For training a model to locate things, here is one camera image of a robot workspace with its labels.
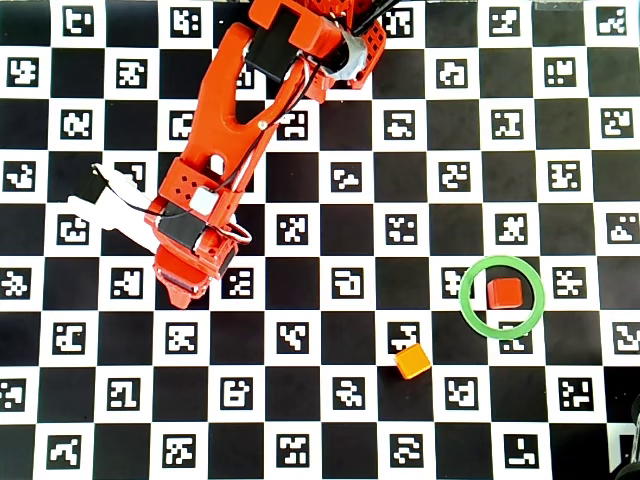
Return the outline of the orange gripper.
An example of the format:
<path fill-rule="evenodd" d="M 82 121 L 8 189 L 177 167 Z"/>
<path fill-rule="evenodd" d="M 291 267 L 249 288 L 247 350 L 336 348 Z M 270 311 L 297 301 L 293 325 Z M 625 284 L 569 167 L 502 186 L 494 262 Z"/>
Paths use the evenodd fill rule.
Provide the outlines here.
<path fill-rule="evenodd" d="M 154 269 L 176 308 L 187 308 L 221 279 L 239 250 L 231 237 L 233 205 L 224 209 L 224 224 L 211 226 L 180 206 L 155 199 L 145 222 L 159 240 Z"/>

